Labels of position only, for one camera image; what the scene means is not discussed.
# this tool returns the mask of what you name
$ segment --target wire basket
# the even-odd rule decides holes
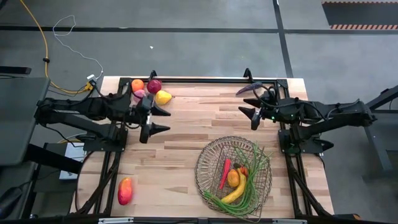
[[[211,209],[234,216],[233,214],[221,210],[211,200],[208,200],[204,196],[204,191],[208,191],[218,198],[223,198],[231,193],[234,189],[230,187],[228,183],[224,184],[223,189],[219,189],[224,169],[224,162],[226,159],[231,160],[229,169],[234,169],[234,163],[242,164],[242,161],[235,153],[233,147],[239,147],[248,158],[248,161],[251,162],[254,159],[254,146],[255,144],[247,139],[238,136],[227,136],[209,143],[202,150],[195,168],[195,178],[198,191],[203,201]],[[269,158],[263,152],[259,152],[256,154],[256,159],[265,160],[264,166],[261,167],[261,169],[257,172],[253,180],[258,199],[251,198],[249,201],[248,210],[245,211],[247,212],[246,215],[238,217],[250,222],[252,222],[252,219],[256,217],[258,220],[255,219],[254,222],[258,222],[260,220],[262,205],[266,202],[272,185]],[[239,197],[232,204],[238,204],[241,201],[241,198],[242,197]]]

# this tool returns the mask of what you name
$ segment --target yellow pear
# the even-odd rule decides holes
[[[158,105],[165,105],[172,99],[172,95],[164,90],[159,90],[155,96],[155,102]]]

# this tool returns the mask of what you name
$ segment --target gray floor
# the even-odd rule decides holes
[[[271,0],[118,0],[26,1],[43,26],[69,14],[78,26],[195,27],[275,29]],[[286,29],[329,29],[321,0],[279,0]],[[18,1],[0,11],[1,25],[33,26]],[[72,24],[64,21],[63,25]],[[49,42],[49,74],[71,89],[85,77],[100,72],[56,42]],[[398,84],[398,35],[287,35],[295,78],[304,78],[310,100],[324,103],[368,101]],[[62,40],[89,57],[97,58],[105,75],[239,77],[246,67],[257,77],[286,77],[277,34],[217,33],[72,33]],[[0,31],[0,64],[32,67],[31,76],[44,75],[44,47],[38,32]],[[49,93],[51,97],[66,98]],[[398,101],[392,103],[398,108]],[[66,135],[79,130],[62,125]],[[398,189],[392,182],[365,184],[361,178],[377,165],[363,128],[325,133],[335,147],[325,153],[326,176],[335,213],[358,213],[366,220],[398,223]],[[37,127],[32,142],[43,145],[60,137]],[[43,202],[40,214],[61,214]]]

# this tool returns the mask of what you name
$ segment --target wire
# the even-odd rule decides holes
[[[391,101],[390,101],[390,105],[388,106],[388,109],[389,109],[389,110],[391,110],[391,103],[392,103],[392,101],[394,101],[394,100],[391,100]]]
[[[76,106],[76,105],[79,105],[80,103],[84,103],[93,94],[93,92],[94,92],[94,89],[90,90],[90,92],[82,100],[80,100],[79,102],[76,102],[76,103],[71,103],[71,104],[69,104],[69,106]]]
[[[56,85],[53,81],[51,81],[50,77],[49,77],[49,73],[48,73],[48,68],[49,68],[49,47],[47,45],[47,39],[45,38],[44,32],[42,27],[40,26],[39,22],[37,22],[35,16],[33,15],[33,13],[30,11],[30,9],[26,6],[24,0],[20,0],[21,4],[25,7],[26,11],[29,13],[29,15],[31,16],[31,18],[33,19],[33,21],[36,23],[37,28],[39,28],[40,33],[42,34],[43,37],[43,41],[44,41],[44,47],[45,47],[45,58],[43,58],[44,60],[44,74],[45,76],[50,80],[50,84],[52,86],[54,86],[55,88],[59,89],[60,91],[63,91],[64,93],[69,93],[69,94],[79,94],[79,93],[83,93],[85,91],[88,91],[87,89],[84,90],[78,90],[78,91],[70,91],[70,90],[66,90],[64,88],[59,87],[58,85]]]
[[[77,182],[76,182],[76,190],[75,190],[75,209],[76,209],[76,211],[79,210],[79,208],[78,208],[79,206],[78,206],[78,204],[77,204],[77,200],[78,200],[77,193],[78,193],[79,177],[80,177],[81,170],[83,169],[83,166],[84,166],[85,162],[86,162],[87,159],[92,155],[92,153],[93,153],[93,151],[89,152],[89,153],[87,154],[87,156],[83,159],[83,162],[81,163],[80,171],[79,171],[79,173],[77,174],[77,178],[76,178],[76,179],[77,179]]]
[[[125,124],[126,125],[126,127],[128,127],[129,129],[137,129],[137,128],[139,128],[139,127],[141,127],[141,124],[138,124],[136,127],[132,127],[132,126],[130,126],[129,124]]]
[[[81,142],[79,139],[69,139],[69,141],[71,141],[71,142]],[[67,142],[66,140],[62,139],[61,141],[59,141],[57,143],[63,144],[63,143],[66,143],[66,142]]]
[[[68,19],[69,17],[72,17],[72,18],[73,18],[73,26],[70,28],[69,32],[68,32],[67,34],[57,34],[57,33],[55,32],[56,26],[57,26],[62,20]],[[95,61],[95,62],[101,67],[101,73],[100,73],[100,75],[99,75],[98,77],[95,77],[95,78],[98,80],[99,78],[101,78],[102,74],[104,73],[104,68],[103,68],[102,65],[97,61],[97,59],[84,56],[84,55],[83,55],[82,53],[80,53],[79,51],[73,50],[71,47],[69,47],[68,45],[64,44],[64,43],[58,38],[58,37],[66,37],[67,35],[69,35],[69,34],[72,32],[72,30],[73,30],[73,28],[74,28],[75,26],[76,26],[75,15],[69,15],[69,16],[67,16],[67,17],[64,17],[64,18],[60,19],[60,20],[52,27],[52,32],[53,32],[53,34],[54,34],[54,37],[62,44],[62,46],[68,48],[69,50],[71,50],[71,51],[74,52],[74,53],[79,54],[82,58]]]
[[[81,135],[81,134],[87,134],[87,133],[79,133],[79,134],[74,134],[74,135],[71,135],[71,136],[69,136],[69,137],[66,137],[66,139],[70,139],[70,138],[73,138],[73,137],[76,137],[76,136],[79,136],[79,135]]]
[[[123,97],[126,95],[126,93],[124,93],[124,94],[120,94],[120,95],[117,96],[117,97],[109,98],[108,96],[105,96],[105,95],[103,95],[103,94],[101,93],[100,89],[98,89],[98,86],[97,86],[97,84],[96,84],[95,82],[94,82],[94,84],[93,84],[92,86],[93,86],[94,89],[97,91],[97,93],[99,94],[99,96],[102,97],[102,98],[104,98],[105,100],[109,100],[109,101],[120,100],[121,98],[123,98]]]
[[[52,93],[56,93],[56,94],[58,94],[58,95],[62,95],[62,96],[75,97],[75,96],[77,96],[77,94],[78,94],[77,92],[80,91],[80,90],[82,90],[82,89],[84,89],[84,87],[86,87],[86,85],[84,85],[84,86],[82,86],[80,89],[78,89],[78,90],[76,91],[76,93],[73,94],[73,95],[68,95],[68,94],[64,94],[64,93],[59,93],[59,92],[53,91],[53,90],[49,90],[49,91],[52,92]]]
[[[341,109],[345,109],[345,108],[349,108],[350,106],[354,106],[355,104],[357,104],[359,102],[359,99],[357,99],[354,103],[350,104],[350,105],[346,105],[346,106],[341,106],[341,107],[336,107],[333,108],[332,110],[330,110],[326,116],[326,120],[329,120],[329,116],[331,115],[331,113],[335,110],[341,110]]]
[[[44,177],[36,178],[36,179],[34,179],[34,180],[27,181],[27,182],[25,182],[25,183],[19,185],[18,188],[21,188],[21,187],[24,186],[25,184],[29,184],[29,183],[31,183],[31,182],[33,182],[33,181],[38,181],[38,180],[45,179],[45,178],[49,177],[50,175],[52,175],[52,174],[54,174],[54,173],[56,173],[56,172],[59,172],[59,171],[60,171],[60,170],[57,169],[57,170],[55,170],[55,171],[49,172],[49,173],[48,173],[47,175],[45,175]]]
[[[273,86],[270,86],[269,89],[274,90],[274,93],[275,93],[274,99],[275,99],[275,101],[276,101],[276,99],[277,99],[277,97],[278,97],[278,91],[277,91],[277,90],[275,89],[275,87],[273,87]]]
[[[61,135],[61,137],[66,140],[67,142],[69,142],[70,144],[72,144],[73,147],[81,147],[81,146],[75,146],[73,142],[71,142],[69,139],[65,138],[65,136],[58,130],[44,126],[43,124],[40,124],[41,126],[43,126],[44,128],[47,128],[49,130],[55,131],[56,133],[58,133],[59,135]]]

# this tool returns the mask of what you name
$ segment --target wooden table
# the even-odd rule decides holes
[[[115,93],[120,77],[104,77],[101,92]],[[288,79],[291,97],[307,100],[304,81]],[[165,83],[163,89],[175,98],[164,109],[171,117],[153,117],[157,124],[171,127],[170,131],[152,136],[148,144],[139,143],[139,129],[130,130],[126,151],[122,154],[118,181],[124,177],[134,180],[134,198],[129,205],[118,203],[116,186],[112,216],[127,217],[226,217],[210,210],[198,195],[194,167],[201,150],[209,142],[223,136],[236,135],[258,141],[266,147],[271,158],[272,190],[263,207],[262,218],[290,218],[294,216],[287,177],[286,161],[277,140],[279,123],[261,121],[257,131],[250,129],[250,120],[238,110],[247,106],[243,98],[251,92],[235,97],[246,84],[225,83]],[[78,181],[78,202],[82,206],[98,185],[103,152],[95,152],[83,166]],[[333,213],[328,184],[322,162],[314,155],[303,154],[308,188],[324,208]],[[103,195],[102,209],[108,188]],[[300,208],[303,198],[298,190]]]

